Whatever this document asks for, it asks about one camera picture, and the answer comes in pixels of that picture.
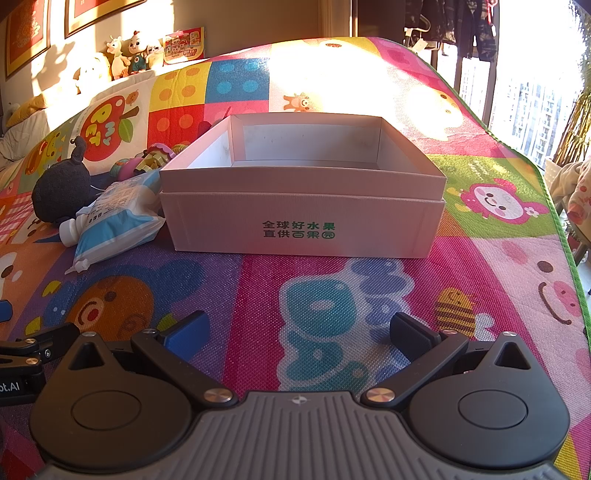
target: clothing tag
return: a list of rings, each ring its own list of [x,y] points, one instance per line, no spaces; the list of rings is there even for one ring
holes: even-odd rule
[[[427,46],[427,42],[424,41],[422,38],[419,38],[418,41],[412,47],[412,51],[415,53],[419,53],[420,51],[425,50],[426,46]]]

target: play mat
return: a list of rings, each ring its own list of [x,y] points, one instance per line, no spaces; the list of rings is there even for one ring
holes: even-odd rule
[[[30,195],[48,165],[69,157],[71,138],[86,138],[85,164],[99,182],[115,161],[154,142],[188,144],[233,113],[284,111],[383,116],[439,166],[448,178],[447,206],[427,259],[175,252],[164,227],[149,244],[64,275],[74,249],[35,217]],[[124,340],[202,309],[211,335],[191,362],[239,395],[359,394],[407,364],[389,344],[394,312],[479,340],[513,330],[569,408],[571,429],[557,466],[573,480],[587,479],[591,362],[584,324],[590,332],[591,324],[542,177],[403,47],[378,38],[298,40],[164,73],[76,115],[4,172],[2,184],[0,292],[14,308],[12,320],[0,324],[2,338],[75,322],[106,340]],[[287,220],[269,219],[277,226]],[[9,479],[43,465],[29,412],[0,411],[0,463]]]

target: picture frame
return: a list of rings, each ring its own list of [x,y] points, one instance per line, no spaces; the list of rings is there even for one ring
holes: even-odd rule
[[[64,37],[147,0],[66,0]]]
[[[7,79],[51,46],[50,11],[51,0],[25,0],[8,15],[5,52]]]

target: toy box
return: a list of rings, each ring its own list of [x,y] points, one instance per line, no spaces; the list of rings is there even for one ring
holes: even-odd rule
[[[161,170],[182,251],[424,258],[446,178],[380,117],[231,115]]]
[[[179,30],[164,37],[164,63],[173,64],[181,61],[204,58],[203,27]]]

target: ribbed gray surface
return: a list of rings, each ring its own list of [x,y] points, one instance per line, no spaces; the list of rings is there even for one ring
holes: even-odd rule
[[[97,480],[49,466],[43,480]],[[250,393],[231,410],[202,415],[163,460],[105,480],[566,480],[550,466],[492,475],[450,466],[422,450],[392,412],[349,393]]]

